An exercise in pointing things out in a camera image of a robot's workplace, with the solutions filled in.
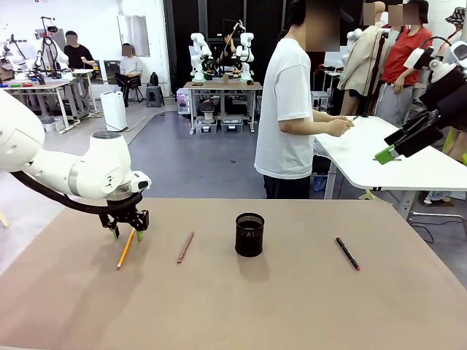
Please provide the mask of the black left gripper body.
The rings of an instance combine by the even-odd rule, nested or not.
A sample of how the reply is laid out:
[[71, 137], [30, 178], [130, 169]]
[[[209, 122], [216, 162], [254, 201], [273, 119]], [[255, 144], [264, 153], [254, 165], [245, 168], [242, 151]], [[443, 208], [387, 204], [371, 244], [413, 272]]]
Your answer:
[[139, 218], [136, 204], [128, 201], [107, 201], [110, 224], [116, 226], [118, 223], [127, 223], [131, 226], [138, 225]]

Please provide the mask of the person's right hand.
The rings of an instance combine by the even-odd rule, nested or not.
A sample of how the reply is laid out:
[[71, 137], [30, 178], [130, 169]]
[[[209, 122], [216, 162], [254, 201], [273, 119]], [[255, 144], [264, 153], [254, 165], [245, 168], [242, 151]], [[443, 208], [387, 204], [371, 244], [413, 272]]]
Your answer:
[[354, 123], [352, 119], [342, 116], [333, 117], [330, 121], [328, 121], [326, 133], [333, 137], [340, 137], [353, 127]]

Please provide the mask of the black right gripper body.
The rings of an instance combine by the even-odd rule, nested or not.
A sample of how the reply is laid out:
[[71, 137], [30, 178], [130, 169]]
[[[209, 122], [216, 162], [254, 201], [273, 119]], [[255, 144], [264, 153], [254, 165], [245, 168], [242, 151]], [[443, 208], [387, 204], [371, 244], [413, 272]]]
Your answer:
[[466, 129], [466, 76], [456, 66], [444, 77], [432, 82], [420, 97], [429, 112], [435, 112], [431, 123], [439, 130], [453, 127]]

